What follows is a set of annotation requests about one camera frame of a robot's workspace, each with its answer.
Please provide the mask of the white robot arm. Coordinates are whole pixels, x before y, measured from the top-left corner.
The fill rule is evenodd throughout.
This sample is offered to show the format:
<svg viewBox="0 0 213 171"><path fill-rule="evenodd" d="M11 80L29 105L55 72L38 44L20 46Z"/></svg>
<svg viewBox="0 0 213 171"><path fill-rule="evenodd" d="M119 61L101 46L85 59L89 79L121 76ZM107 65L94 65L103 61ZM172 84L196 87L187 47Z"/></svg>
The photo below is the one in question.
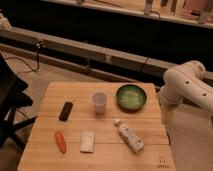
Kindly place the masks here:
<svg viewBox="0 0 213 171"><path fill-rule="evenodd" d="M199 61L188 61L169 68L163 75L164 85L158 92L161 123L167 124L173 110L186 98L213 117L213 87L202 81L206 69Z"/></svg>

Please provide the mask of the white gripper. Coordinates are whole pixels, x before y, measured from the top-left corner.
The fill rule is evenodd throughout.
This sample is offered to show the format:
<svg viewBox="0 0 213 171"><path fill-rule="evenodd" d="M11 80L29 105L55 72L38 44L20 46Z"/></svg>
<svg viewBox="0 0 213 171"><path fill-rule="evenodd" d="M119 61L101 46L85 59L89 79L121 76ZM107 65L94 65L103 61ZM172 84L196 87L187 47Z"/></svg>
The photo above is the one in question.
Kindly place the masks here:
<svg viewBox="0 0 213 171"><path fill-rule="evenodd" d="M168 86L163 86L158 92L158 99L162 109L162 123L167 124L173 117L173 108L182 103L182 97Z"/></svg>

